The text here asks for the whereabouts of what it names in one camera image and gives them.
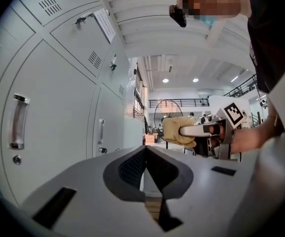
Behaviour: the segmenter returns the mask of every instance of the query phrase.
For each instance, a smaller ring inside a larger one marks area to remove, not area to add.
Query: ceiling
[[[255,73],[245,16],[212,26],[187,18],[186,28],[181,28],[168,13],[176,0],[105,2],[128,57],[140,57],[139,70],[151,91],[176,87],[230,90]]]

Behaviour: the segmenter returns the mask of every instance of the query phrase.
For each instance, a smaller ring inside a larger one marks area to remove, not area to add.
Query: camera
[[[181,27],[186,27],[186,18],[183,10],[180,9],[177,5],[170,5],[169,15],[174,19]]]

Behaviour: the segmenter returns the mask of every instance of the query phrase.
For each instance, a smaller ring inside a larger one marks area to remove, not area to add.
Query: railing
[[[256,127],[259,125],[259,120],[257,119],[257,116],[252,114],[252,127]]]
[[[245,82],[243,82],[238,87],[236,87],[232,91],[228,92],[224,96],[226,96],[226,97],[241,97],[241,96],[247,94],[248,92],[254,90],[256,88],[256,83],[257,83],[256,75],[253,75],[248,80],[246,80]]]
[[[193,98],[193,99],[163,99],[163,100],[149,100],[149,108],[158,107],[202,107],[209,106],[210,103],[207,98]]]

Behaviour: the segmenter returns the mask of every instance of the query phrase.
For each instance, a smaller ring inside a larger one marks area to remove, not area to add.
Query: paper label
[[[115,31],[108,19],[108,15],[106,10],[100,9],[98,11],[94,12],[94,16],[99,24],[99,26],[101,27],[101,30],[103,31],[105,37],[107,38],[107,40],[109,41],[109,43],[112,42],[114,36],[115,36]]]

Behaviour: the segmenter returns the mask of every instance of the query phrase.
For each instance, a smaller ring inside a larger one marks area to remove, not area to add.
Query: person's hand
[[[181,127],[194,125],[194,120],[188,117],[165,118],[162,121],[162,125],[165,141],[183,145],[187,148],[193,148],[196,146],[194,141],[195,137],[184,137],[179,134]]]
[[[231,152],[235,154],[262,147],[268,139],[278,135],[274,123],[275,119],[268,117],[264,123],[255,128],[235,130],[235,136],[231,143]],[[214,134],[213,126],[210,126],[210,133]],[[223,126],[220,126],[219,137],[221,141],[225,137]],[[211,137],[211,142],[213,148],[219,145],[219,141],[214,137]]]

